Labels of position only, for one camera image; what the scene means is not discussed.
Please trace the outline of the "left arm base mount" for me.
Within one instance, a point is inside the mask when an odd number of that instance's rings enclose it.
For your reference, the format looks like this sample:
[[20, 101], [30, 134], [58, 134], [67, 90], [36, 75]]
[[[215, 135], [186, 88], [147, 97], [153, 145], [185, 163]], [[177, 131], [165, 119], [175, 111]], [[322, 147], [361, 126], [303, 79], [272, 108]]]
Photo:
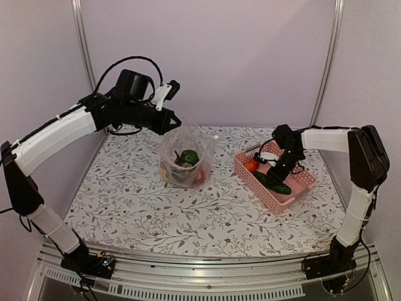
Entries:
[[111, 279], [115, 269], [115, 257], [101, 251], [96, 255], [89, 253], [86, 245], [80, 245], [71, 253], [64, 253], [61, 267], [79, 275]]

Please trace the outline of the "green toy lime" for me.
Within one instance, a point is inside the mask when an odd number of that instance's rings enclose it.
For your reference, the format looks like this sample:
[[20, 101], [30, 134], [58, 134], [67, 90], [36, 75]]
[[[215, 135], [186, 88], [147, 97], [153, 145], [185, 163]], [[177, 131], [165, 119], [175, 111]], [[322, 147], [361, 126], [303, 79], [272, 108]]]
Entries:
[[199, 156], [196, 151], [187, 149], [183, 150], [180, 155], [180, 161], [189, 163], [192, 166], [196, 165], [199, 162]]

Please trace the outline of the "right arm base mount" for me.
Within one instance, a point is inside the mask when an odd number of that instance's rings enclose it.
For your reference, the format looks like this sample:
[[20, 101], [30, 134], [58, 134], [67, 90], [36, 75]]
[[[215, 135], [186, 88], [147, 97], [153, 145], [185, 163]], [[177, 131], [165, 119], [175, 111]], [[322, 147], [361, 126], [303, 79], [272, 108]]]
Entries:
[[354, 259], [357, 246], [358, 243], [343, 246], [333, 238], [328, 255], [314, 258], [306, 256], [301, 263], [301, 269], [308, 280], [350, 271], [357, 267]]

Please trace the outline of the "clear zip top bag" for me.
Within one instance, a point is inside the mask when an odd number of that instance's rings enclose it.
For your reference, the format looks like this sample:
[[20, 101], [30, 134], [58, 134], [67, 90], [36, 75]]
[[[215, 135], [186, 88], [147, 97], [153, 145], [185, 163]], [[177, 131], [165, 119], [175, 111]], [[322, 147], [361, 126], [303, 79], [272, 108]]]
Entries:
[[191, 119], [182, 117], [181, 121], [181, 126], [166, 133], [156, 148], [160, 175], [178, 187], [201, 186], [211, 176], [220, 137], [207, 134]]

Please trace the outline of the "orange red toy mango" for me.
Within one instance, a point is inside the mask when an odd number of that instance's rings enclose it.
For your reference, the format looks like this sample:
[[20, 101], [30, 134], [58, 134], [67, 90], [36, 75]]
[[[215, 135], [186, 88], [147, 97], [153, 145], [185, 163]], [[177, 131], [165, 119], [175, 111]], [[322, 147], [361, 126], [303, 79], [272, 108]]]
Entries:
[[259, 162], [255, 161], [254, 159], [247, 161], [244, 164], [244, 167], [251, 173], [255, 173], [259, 168]]

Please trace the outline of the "green toy cucumber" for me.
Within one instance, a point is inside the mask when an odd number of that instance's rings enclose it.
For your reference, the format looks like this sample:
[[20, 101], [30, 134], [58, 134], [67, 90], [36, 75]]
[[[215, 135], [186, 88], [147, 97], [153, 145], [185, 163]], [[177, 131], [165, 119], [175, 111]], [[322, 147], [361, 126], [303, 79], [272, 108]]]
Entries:
[[266, 174], [263, 174], [259, 171], [253, 173], [253, 176], [268, 190], [283, 195], [290, 195], [292, 190], [289, 186], [284, 183], [274, 182], [270, 179]]

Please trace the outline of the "yellow toy fruit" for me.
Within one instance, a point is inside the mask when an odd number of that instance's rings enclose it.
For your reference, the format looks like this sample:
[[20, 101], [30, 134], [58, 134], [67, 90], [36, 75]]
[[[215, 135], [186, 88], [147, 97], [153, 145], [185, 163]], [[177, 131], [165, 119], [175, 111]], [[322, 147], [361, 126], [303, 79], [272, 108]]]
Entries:
[[168, 177], [168, 172], [167, 172], [167, 170], [166, 169], [164, 169], [164, 168], [160, 168], [160, 174], [162, 175], [162, 177], [166, 180], [166, 181], [168, 181], [169, 180], [169, 177]]

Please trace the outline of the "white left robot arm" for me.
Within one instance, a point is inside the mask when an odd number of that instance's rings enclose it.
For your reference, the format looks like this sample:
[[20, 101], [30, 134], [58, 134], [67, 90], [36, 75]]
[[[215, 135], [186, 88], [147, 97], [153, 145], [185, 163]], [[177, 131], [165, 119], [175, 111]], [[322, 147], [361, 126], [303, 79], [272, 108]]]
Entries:
[[88, 272], [93, 258], [81, 249], [83, 243], [58, 212], [45, 203], [38, 185], [45, 182], [45, 172], [53, 166], [56, 178], [50, 183], [60, 184], [62, 168], [72, 162], [63, 159], [57, 163], [62, 153], [71, 154], [73, 144], [99, 135], [110, 126], [129, 125], [136, 132], [148, 129], [158, 135], [179, 127], [180, 119], [165, 107], [165, 102], [175, 97], [180, 83], [162, 83], [145, 99], [151, 82], [148, 76], [124, 69], [109, 92], [92, 92], [26, 137], [1, 146], [4, 179], [13, 211], [69, 254], [69, 262], [79, 272]]

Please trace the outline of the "purple toy eggplant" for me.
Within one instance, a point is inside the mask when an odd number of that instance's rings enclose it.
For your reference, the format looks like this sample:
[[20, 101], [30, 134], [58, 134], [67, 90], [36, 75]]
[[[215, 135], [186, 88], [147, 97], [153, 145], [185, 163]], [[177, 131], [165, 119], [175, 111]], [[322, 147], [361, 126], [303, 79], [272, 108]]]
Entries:
[[185, 183], [192, 172], [191, 168], [192, 165], [186, 162], [181, 165], [174, 165], [170, 168], [169, 179], [178, 184]]

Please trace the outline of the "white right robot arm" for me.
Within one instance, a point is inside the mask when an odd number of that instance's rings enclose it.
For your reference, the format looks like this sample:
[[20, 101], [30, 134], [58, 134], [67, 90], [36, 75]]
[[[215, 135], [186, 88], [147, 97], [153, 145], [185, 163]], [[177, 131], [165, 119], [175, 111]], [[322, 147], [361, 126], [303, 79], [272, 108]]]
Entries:
[[378, 188], [386, 180], [390, 167], [376, 128], [312, 126], [293, 130], [283, 124], [275, 128], [272, 138], [284, 152], [267, 172], [270, 185], [284, 182], [297, 163], [305, 159], [305, 150], [348, 154], [352, 192], [334, 241], [344, 248], [354, 245], [368, 222], [368, 210], [375, 208]]

